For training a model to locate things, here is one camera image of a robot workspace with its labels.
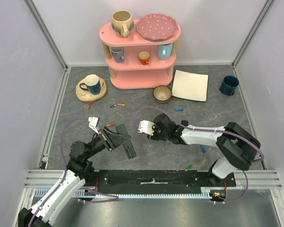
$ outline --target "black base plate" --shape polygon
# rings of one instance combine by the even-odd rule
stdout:
[[[201,187],[224,187],[224,181],[228,187],[236,186],[233,173],[213,185],[208,172],[197,170],[99,170],[93,173],[95,177],[98,191],[110,194],[198,194]],[[149,183],[153,180],[159,184]]]

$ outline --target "wooden coaster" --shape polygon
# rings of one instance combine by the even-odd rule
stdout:
[[[105,80],[103,80],[101,77],[99,77],[99,78],[100,78],[100,84],[101,84],[101,91],[100,91],[100,93],[98,95],[93,95],[89,91],[82,90],[79,85],[80,85],[80,83],[84,82],[85,78],[80,80],[80,82],[76,86],[76,95],[77,95],[77,98],[80,101],[83,101],[83,102],[93,102],[93,101],[96,101],[96,100],[102,98],[106,94],[106,92],[107,92],[107,84],[106,84]]]

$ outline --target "gray floor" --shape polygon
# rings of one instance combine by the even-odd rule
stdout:
[[[237,90],[233,96],[225,96],[219,92],[223,77],[233,75],[231,66],[176,66],[175,69],[209,75],[206,102],[173,97],[168,103],[159,104],[152,97],[152,89],[119,90],[115,88],[110,82],[108,67],[72,68],[53,136],[47,168],[63,168],[59,147],[60,135],[65,124],[73,118],[99,116],[101,117],[100,127],[108,123],[125,124],[132,137],[137,157],[128,160],[122,147],[114,152],[104,150],[91,159],[96,169],[185,169],[192,164],[193,169],[208,170],[216,159],[222,157],[222,153],[217,148],[205,147],[207,152],[204,154],[199,145],[183,146],[152,141],[145,135],[137,133],[133,125],[137,110],[145,106],[156,106],[179,121],[188,120],[195,126],[217,127],[226,125],[228,122],[236,122],[250,131],[239,91]],[[77,99],[75,87],[89,74],[97,74],[104,78],[108,84],[108,92],[102,99],[95,101],[90,109],[87,109],[88,103]],[[126,106],[108,108],[109,105],[117,103],[126,103]],[[176,108],[183,108],[184,111],[176,112]],[[154,110],[144,111],[139,115],[139,120],[152,121],[158,114],[159,112]],[[62,145],[66,160],[69,160],[68,155],[73,142],[77,140],[89,142],[92,135],[93,131],[88,127],[88,121],[72,122],[63,136]],[[251,169],[262,169],[262,166],[256,163]]]
[[[229,199],[242,192],[229,191]],[[200,199],[126,199],[82,204],[71,200],[53,227],[281,227],[269,190],[213,205]]]

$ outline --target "gray table surface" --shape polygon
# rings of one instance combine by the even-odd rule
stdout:
[[[106,126],[108,123],[125,124],[132,137],[137,157],[127,159],[123,147],[113,152],[103,150],[90,159],[96,169],[185,169],[192,164],[193,169],[208,170],[216,159],[222,157],[219,149],[206,146],[206,153],[203,153],[200,145],[174,145],[171,142],[149,140],[145,135],[137,133],[133,125],[134,115],[140,108],[155,106],[179,121],[187,120],[194,126],[218,127],[228,122],[236,122],[250,132],[239,91],[236,90],[233,96],[225,96],[219,92],[222,79],[227,75],[233,75],[230,65],[175,66],[174,70],[176,69],[209,75],[206,102],[173,97],[169,102],[159,104],[152,97],[152,89],[115,88],[110,82],[108,67],[72,67],[50,148],[47,168],[63,169],[64,167],[60,153],[60,136],[65,124],[78,117],[99,116],[101,117],[99,127]],[[75,87],[89,74],[96,74],[105,79],[108,91],[102,99],[95,101],[92,107],[87,109],[89,103],[77,99]],[[117,103],[125,103],[126,106],[108,108],[109,105]],[[184,111],[176,112],[176,108],[182,108]],[[158,111],[146,110],[138,115],[138,121],[152,121],[158,114]],[[69,160],[71,144],[77,140],[89,142],[93,134],[92,129],[88,127],[88,121],[72,122],[65,130],[62,140],[66,161]],[[251,169],[262,169],[262,166],[260,163],[254,163]]]

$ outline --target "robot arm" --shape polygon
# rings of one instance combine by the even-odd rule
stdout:
[[[67,164],[66,175],[64,176],[63,173],[58,182],[40,201],[31,207],[31,210],[23,208],[19,212],[18,227],[27,227],[30,219],[37,210],[39,211],[31,227],[51,227],[74,193],[86,183],[93,181],[94,167],[92,167],[92,162],[88,161],[90,157],[104,149],[112,151],[121,145],[123,145],[129,159],[136,156],[130,140],[131,137],[127,134],[123,124],[116,126],[116,133],[110,131],[107,127],[99,129],[98,121],[97,117],[89,118],[89,126],[98,136],[93,138],[89,143],[76,141],[72,144],[70,152],[71,159]]]
[[[224,158],[214,162],[209,171],[218,179],[224,179],[236,169],[249,170],[257,151],[247,143],[236,140],[233,136],[218,132],[195,131],[194,129],[231,131],[248,139],[258,148],[261,146],[259,141],[234,122],[219,128],[195,127],[188,125],[187,121],[182,121],[181,124],[192,128],[192,130],[178,126],[166,115],[160,114],[153,122],[141,121],[138,132],[147,134],[147,137],[151,140],[168,140],[174,144],[201,144],[219,148],[224,154]]]

